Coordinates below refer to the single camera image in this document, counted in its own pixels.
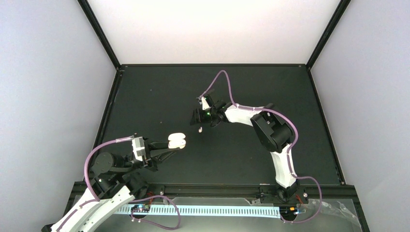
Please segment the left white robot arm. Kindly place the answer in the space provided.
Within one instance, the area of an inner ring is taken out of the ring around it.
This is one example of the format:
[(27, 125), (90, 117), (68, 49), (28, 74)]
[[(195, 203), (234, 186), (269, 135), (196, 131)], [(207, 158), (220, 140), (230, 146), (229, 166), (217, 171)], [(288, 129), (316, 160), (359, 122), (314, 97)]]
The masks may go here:
[[(96, 154), (104, 146), (130, 142), (132, 152), (120, 156), (109, 152)], [(58, 222), (45, 225), (43, 232), (93, 232), (121, 207), (137, 204), (130, 212), (147, 213), (151, 202), (163, 194), (149, 191), (148, 183), (139, 174), (146, 168), (157, 171), (157, 164), (186, 146), (185, 135), (173, 133), (164, 142), (150, 142), (145, 137), (129, 136), (105, 142), (95, 147), (84, 165), (86, 190), (72, 208)]]

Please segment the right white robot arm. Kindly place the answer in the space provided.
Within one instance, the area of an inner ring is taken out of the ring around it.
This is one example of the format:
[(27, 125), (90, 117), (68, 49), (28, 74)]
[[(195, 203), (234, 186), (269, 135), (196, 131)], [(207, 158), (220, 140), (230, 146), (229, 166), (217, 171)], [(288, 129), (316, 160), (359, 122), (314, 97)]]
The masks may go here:
[(262, 146), (271, 154), (275, 168), (276, 198), (289, 202), (299, 187), (294, 171), (291, 140), (296, 137), (287, 122), (273, 104), (250, 107), (232, 102), (214, 100), (210, 94), (198, 98), (200, 108), (193, 111), (191, 125), (209, 124), (214, 128), (221, 122), (252, 126)]

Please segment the square white earbud case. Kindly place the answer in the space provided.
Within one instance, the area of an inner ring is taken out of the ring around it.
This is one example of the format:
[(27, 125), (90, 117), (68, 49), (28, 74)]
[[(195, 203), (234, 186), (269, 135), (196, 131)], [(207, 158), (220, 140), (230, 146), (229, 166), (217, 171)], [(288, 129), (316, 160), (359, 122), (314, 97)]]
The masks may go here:
[(169, 149), (183, 149), (186, 146), (186, 136), (184, 133), (172, 133), (168, 136), (168, 148)]

